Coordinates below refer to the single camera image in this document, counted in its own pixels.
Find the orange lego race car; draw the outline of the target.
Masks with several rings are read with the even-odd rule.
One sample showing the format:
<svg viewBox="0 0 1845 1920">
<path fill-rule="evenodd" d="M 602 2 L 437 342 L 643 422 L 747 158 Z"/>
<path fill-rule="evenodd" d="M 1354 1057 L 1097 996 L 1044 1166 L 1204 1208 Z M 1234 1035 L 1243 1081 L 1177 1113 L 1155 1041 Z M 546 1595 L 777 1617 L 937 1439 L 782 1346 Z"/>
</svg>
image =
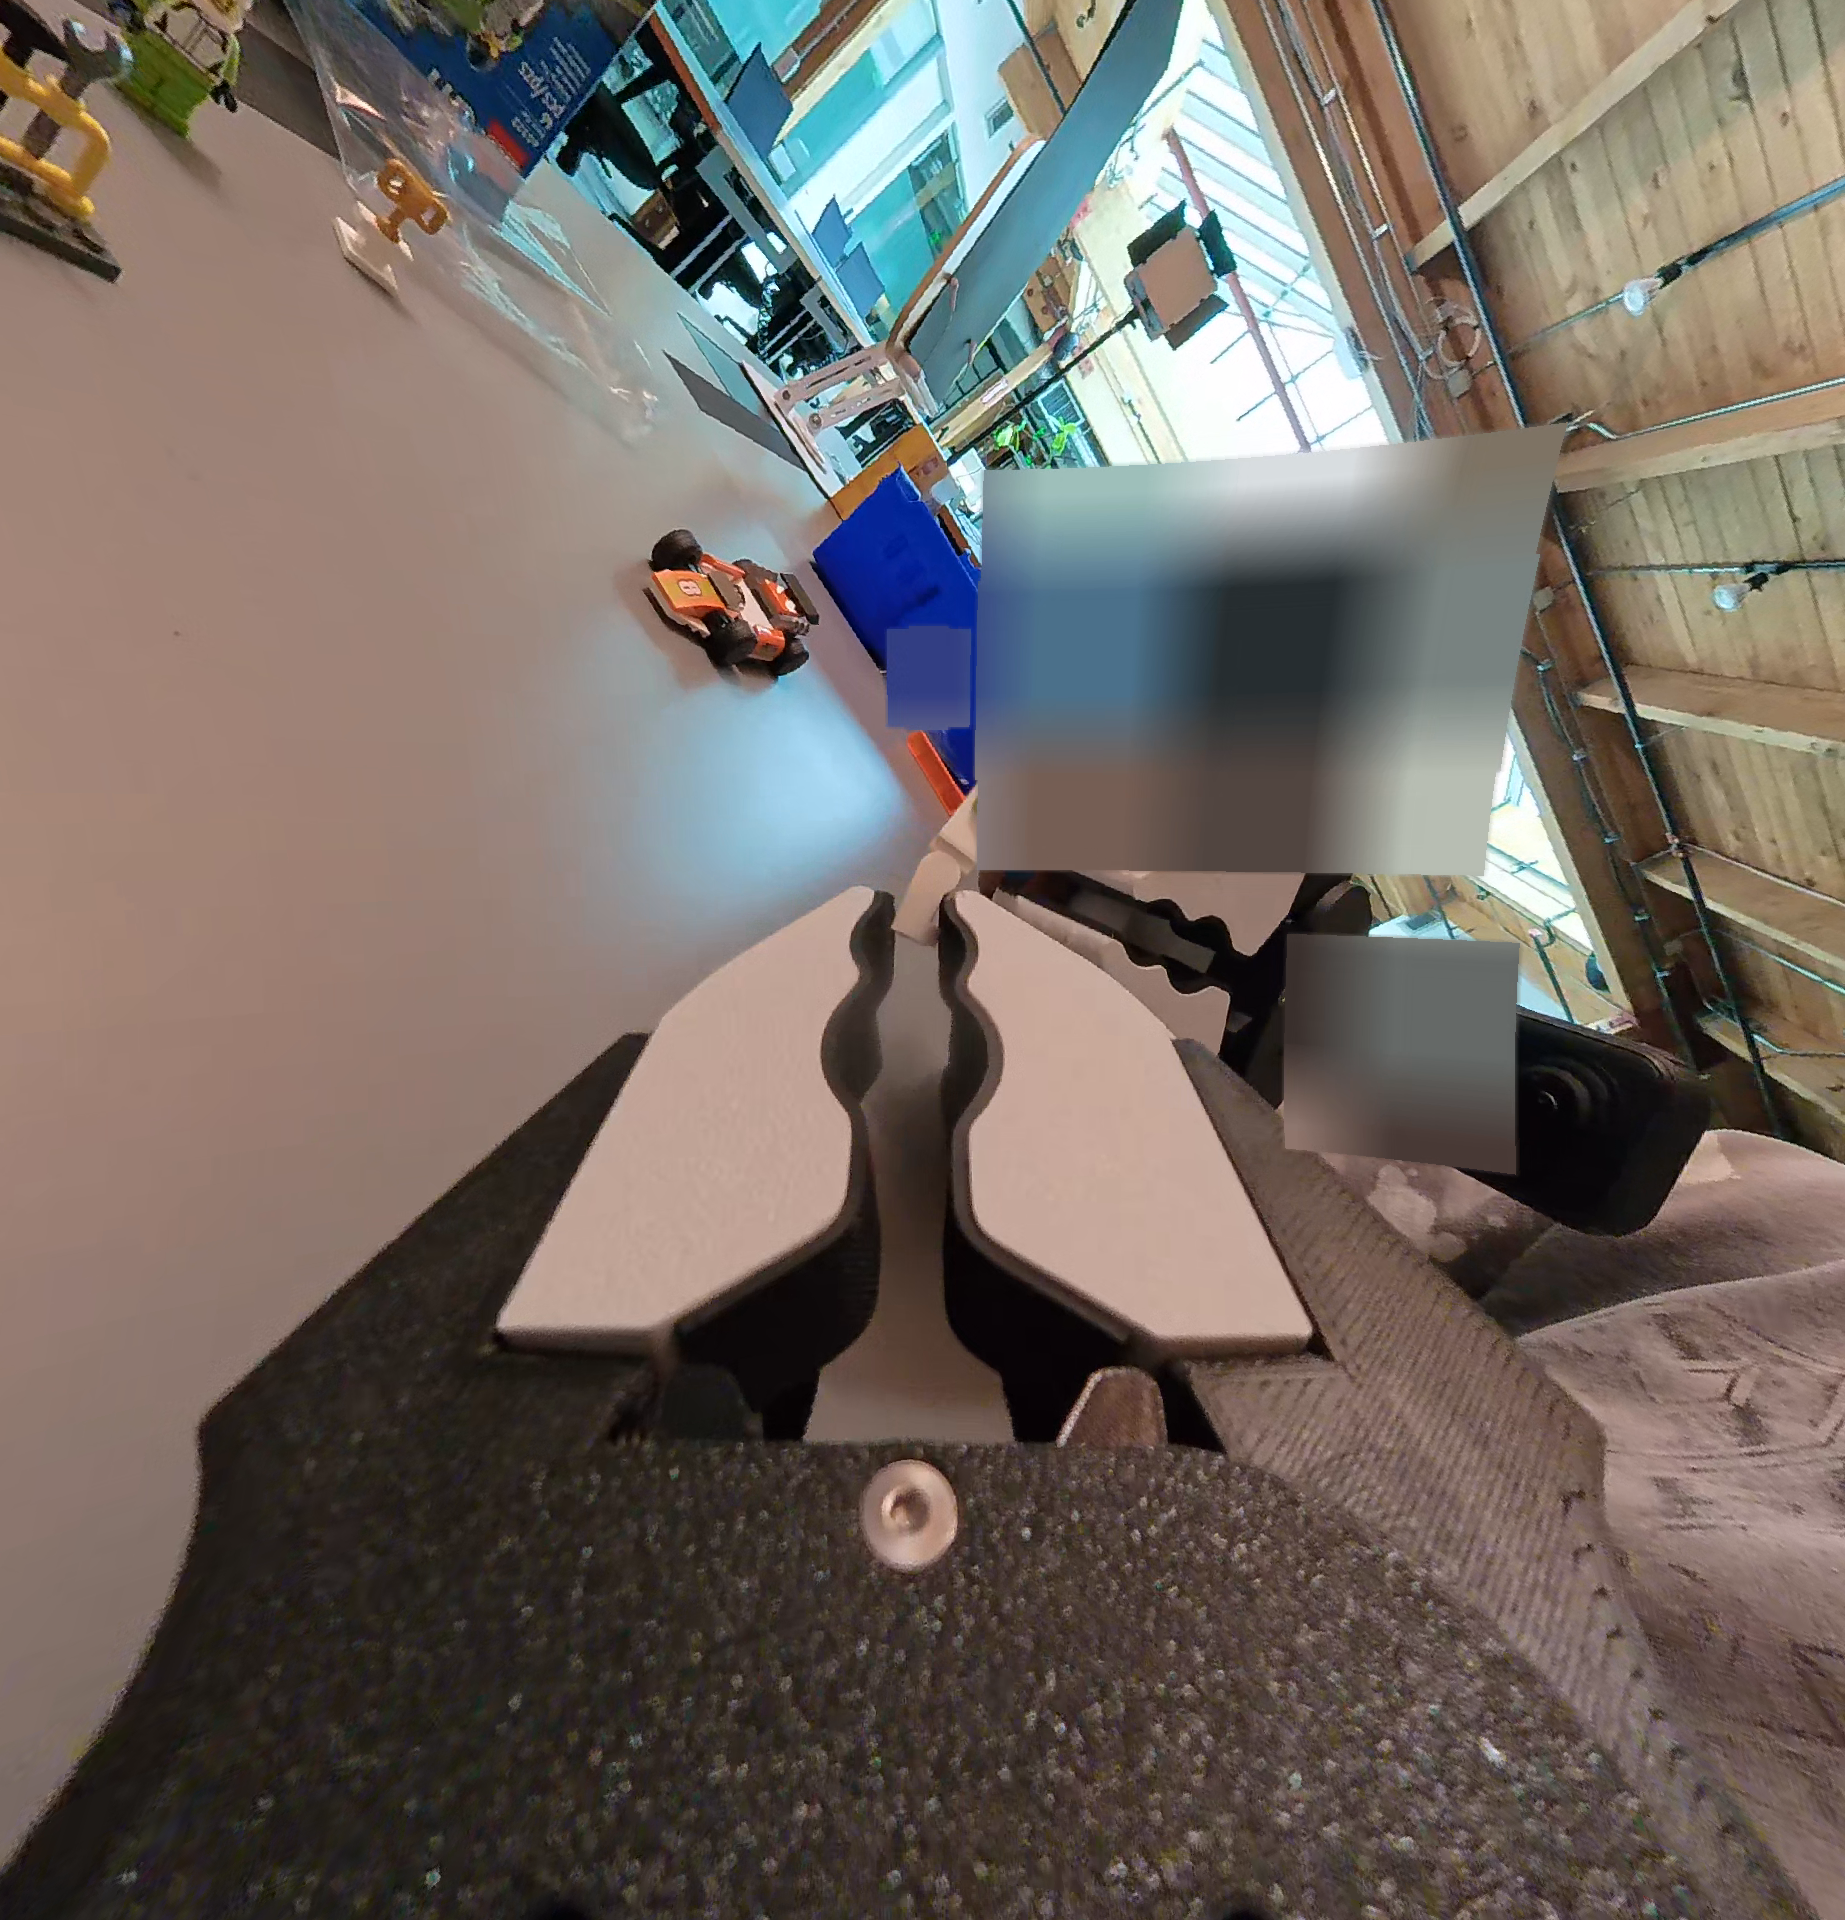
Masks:
<svg viewBox="0 0 1845 1920">
<path fill-rule="evenodd" d="M 649 551 L 648 603 L 722 675 L 782 680 L 810 661 L 819 610 L 801 581 L 757 562 L 726 562 L 673 529 Z"/>
</svg>

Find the long wooden office desk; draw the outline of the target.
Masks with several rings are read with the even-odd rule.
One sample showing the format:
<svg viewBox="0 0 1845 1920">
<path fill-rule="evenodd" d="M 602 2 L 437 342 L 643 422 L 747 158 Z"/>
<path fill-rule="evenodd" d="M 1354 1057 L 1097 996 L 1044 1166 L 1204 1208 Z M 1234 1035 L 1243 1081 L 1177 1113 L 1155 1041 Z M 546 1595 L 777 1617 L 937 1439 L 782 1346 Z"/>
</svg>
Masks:
<svg viewBox="0 0 1845 1920">
<path fill-rule="evenodd" d="M 822 240 L 800 215 L 782 139 L 790 89 L 780 75 L 786 37 L 766 28 L 767 5 L 645 5 L 637 56 L 608 82 L 641 132 L 665 128 L 662 197 L 676 237 L 658 256 L 678 286 L 707 300 L 722 286 L 767 357 L 804 335 L 832 349 L 873 346 L 873 302 L 840 272 L 844 240 Z"/>
</svg>

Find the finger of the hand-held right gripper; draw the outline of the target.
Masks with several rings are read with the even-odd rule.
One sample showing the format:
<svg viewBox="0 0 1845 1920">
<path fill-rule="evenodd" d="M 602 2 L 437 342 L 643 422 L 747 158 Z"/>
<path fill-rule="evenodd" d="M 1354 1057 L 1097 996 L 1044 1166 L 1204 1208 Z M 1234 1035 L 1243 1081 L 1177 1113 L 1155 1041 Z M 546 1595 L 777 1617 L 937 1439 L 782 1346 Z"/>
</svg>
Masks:
<svg viewBox="0 0 1845 1920">
<path fill-rule="evenodd" d="M 1118 981 L 1170 1028 L 1175 1039 L 1221 1050 L 1228 1037 L 1230 994 L 1209 976 L 1194 974 L 1189 987 L 1180 989 L 1164 964 L 1140 963 L 1113 934 L 1052 911 L 1044 913 L 1044 933 Z"/>
<path fill-rule="evenodd" d="M 1014 873 L 1011 892 L 1144 964 L 1182 968 L 1247 963 L 1290 917 L 1290 874 Z"/>
</svg>

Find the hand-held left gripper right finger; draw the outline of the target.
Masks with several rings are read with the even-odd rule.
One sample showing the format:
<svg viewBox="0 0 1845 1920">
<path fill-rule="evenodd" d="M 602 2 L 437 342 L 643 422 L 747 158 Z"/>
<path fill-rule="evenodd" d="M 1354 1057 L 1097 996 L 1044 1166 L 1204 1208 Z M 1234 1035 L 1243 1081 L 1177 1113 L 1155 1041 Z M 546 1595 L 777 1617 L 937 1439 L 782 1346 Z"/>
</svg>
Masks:
<svg viewBox="0 0 1845 1920">
<path fill-rule="evenodd" d="M 1170 1028 L 981 897 L 947 900 L 947 961 L 980 1039 L 951 1150 L 970 1246 L 1144 1360 L 1307 1349 L 1314 1322 Z"/>
</svg>

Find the green lego minifigure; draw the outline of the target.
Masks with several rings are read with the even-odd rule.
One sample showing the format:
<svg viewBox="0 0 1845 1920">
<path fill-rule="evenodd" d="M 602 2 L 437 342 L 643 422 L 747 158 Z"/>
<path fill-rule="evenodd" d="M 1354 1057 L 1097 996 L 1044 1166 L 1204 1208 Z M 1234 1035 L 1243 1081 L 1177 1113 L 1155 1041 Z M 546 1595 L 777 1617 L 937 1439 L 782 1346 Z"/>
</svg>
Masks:
<svg viewBox="0 0 1845 1920">
<path fill-rule="evenodd" d="M 129 52 L 120 95 L 181 139 L 195 111 L 214 101 L 238 109 L 240 34 L 251 2 L 118 2 Z"/>
</svg>

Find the clear plastic bag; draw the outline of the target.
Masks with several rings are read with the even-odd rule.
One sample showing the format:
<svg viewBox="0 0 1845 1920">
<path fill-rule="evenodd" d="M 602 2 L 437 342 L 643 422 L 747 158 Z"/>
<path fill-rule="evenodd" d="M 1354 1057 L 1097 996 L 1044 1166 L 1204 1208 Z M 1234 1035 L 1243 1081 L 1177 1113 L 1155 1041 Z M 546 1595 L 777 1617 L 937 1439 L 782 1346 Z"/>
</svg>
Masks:
<svg viewBox="0 0 1845 1920">
<path fill-rule="evenodd" d="M 356 202 L 379 205 L 373 179 L 398 154 L 448 202 L 437 237 L 408 228 L 405 277 L 482 328 L 564 400 L 626 445 L 648 440 L 658 401 L 649 365 L 585 274 L 564 228 L 518 197 L 525 179 L 354 5 L 287 6 L 330 113 L 336 158 Z"/>
</svg>

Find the small white lego piece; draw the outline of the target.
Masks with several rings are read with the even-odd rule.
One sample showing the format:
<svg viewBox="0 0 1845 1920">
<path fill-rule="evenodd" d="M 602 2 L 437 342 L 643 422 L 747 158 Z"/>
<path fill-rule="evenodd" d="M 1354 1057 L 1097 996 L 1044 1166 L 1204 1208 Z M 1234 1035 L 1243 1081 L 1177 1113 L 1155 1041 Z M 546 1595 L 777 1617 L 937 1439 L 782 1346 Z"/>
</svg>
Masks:
<svg viewBox="0 0 1845 1920">
<path fill-rule="evenodd" d="M 967 888 L 977 874 L 977 793 L 962 798 L 958 810 L 937 830 L 917 863 L 894 916 L 894 933 L 917 945 L 935 945 L 946 898 Z"/>
</svg>

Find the white display stand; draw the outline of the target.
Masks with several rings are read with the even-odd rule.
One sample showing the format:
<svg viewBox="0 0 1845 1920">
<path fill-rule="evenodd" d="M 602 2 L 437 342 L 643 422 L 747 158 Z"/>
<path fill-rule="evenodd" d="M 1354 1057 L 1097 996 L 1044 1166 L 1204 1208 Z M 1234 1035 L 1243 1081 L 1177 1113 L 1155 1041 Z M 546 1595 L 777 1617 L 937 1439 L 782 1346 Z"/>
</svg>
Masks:
<svg viewBox="0 0 1845 1920">
<path fill-rule="evenodd" d="M 820 435 L 844 430 L 889 403 L 904 403 L 917 420 L 935 418 L 935 395 L 902 346 L 871 346 L 788 381 L 746 368 L 746 379 L 804 463 L 832 468 Z"/>
</svg>

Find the tall black panel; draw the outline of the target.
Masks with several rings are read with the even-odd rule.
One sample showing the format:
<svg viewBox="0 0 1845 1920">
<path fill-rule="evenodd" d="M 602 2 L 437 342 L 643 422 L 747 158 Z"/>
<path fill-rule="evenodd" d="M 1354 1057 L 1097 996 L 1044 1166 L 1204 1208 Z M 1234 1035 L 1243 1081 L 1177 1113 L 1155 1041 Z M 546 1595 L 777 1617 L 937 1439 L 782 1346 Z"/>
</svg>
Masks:
<svg viewBox="0 0 1845 1920">
<path fill-rule="evenodd" d="M 1164 82 L 1179 2 L 1134 2 L 1050 137 L 1021 146 L 898 316 L 894 365 L 947 397 L 1092 193 Z"/>
</svg>

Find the small yellow lego piece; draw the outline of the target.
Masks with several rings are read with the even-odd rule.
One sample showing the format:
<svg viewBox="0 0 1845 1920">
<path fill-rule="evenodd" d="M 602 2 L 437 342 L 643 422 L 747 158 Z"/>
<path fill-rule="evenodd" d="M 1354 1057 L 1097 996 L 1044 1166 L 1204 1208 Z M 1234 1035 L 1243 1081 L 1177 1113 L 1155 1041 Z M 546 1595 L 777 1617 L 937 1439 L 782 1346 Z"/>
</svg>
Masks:
<svg viewBox="0 0 1845 1920">
<path fill-rule="evenodd" d="M 95 228 L 95 184 L 109 133 L 87 95 L 126 73 L 125 41 L 78 20 L 54 26 L 31 5 L 0 2 L 0 158 L 26 169 L 60 210 Z"/>
</svg>

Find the blue plastic bin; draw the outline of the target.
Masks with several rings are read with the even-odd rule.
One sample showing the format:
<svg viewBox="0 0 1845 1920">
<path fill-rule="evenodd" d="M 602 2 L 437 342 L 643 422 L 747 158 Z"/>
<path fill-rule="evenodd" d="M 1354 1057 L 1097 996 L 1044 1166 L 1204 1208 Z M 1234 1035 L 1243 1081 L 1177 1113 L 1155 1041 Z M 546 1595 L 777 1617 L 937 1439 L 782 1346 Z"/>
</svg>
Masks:
<svg viewBox="0 0 1845 1920">
<path fill-rule="evenodd" d="M 976 720 L 977 567 L 898 468 L 812 551 L 814 570 L 879 668 L 894 725 L 967 733 Z"/>
</svg>

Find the small tan lego piece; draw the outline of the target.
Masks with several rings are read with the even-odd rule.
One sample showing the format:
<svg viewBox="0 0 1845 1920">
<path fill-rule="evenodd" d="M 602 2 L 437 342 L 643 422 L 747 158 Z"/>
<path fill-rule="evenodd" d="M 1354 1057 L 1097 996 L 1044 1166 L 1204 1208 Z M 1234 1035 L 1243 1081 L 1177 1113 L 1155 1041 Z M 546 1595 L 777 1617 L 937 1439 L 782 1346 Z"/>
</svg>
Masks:
<svg viewBox="0 0 1845 1920">
<path fill-rule="evenodd" d="M 401 299 L 398 266 L 414 256 L 408 228 L 437 237 L 450 223 L 448 202 L 398 154 L 381 158 L 373 179 L 379 205 L 356 202 L 352 220 L 336 220 L 334 233 L 345 261 L 391 299 Z"/>
</svg>

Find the orange cardboard box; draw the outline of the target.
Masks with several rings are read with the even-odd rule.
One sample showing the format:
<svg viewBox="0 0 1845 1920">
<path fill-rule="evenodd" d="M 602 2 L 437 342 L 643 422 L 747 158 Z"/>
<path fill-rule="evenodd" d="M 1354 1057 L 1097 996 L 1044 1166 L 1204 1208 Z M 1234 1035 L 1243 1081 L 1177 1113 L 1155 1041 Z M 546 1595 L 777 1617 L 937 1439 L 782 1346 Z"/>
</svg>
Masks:
<svg viewBox="0 0 1845 1920">
<path fill-rule="evenodd" d="M 907 427 L 880 455 L 832 496 L 832 508 L 847 522 L 891 473 L 904 472 L 928 500 L 951 476 L 943 449 L 924 424 Z"/>
</svg>

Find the blue lego set box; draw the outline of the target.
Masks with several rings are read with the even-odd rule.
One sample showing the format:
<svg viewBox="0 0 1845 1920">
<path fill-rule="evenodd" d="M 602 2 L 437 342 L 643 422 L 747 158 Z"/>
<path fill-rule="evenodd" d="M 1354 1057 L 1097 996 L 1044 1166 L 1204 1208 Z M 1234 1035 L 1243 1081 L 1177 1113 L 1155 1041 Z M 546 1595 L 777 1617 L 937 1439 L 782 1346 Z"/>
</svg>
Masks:
<svg viewBox="0 0 1845 1920">
<path fill-rule="evenodd" d="M 527 173 L 564 136 L 637 20 L 612 5 L 391 5 L 405 52 Z"/>
</svg>

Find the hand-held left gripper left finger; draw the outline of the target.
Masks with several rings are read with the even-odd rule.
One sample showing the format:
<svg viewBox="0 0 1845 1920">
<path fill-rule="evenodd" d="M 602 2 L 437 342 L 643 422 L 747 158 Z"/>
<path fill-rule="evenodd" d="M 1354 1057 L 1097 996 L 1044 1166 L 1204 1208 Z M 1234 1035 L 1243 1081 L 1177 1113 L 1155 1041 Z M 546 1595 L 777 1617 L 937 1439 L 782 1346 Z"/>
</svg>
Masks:
<svg viewBox="0 0 1845 1920">
<path fill-rule="evenodd" d="M 861 1220 L 880 897 L 847 890 L 648 1037 L 498 1317 L 527 1352 L 678 1352 Z"/>
</svg>

